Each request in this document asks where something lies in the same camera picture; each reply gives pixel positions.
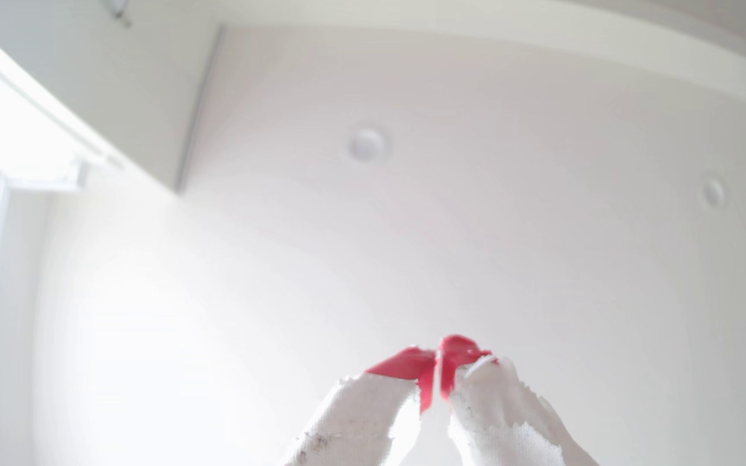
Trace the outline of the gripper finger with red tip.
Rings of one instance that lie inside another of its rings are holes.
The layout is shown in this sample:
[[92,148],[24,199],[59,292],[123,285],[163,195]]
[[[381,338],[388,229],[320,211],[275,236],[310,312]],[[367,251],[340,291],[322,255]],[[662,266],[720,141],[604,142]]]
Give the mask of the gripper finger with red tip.
[[597,465],[510,359],[449,335],[439,345],[439,364],[449,437],[463,465]]
[[408,346],[340,379],[283,465],[400,465],[431,406],[436,359],[434,350]]

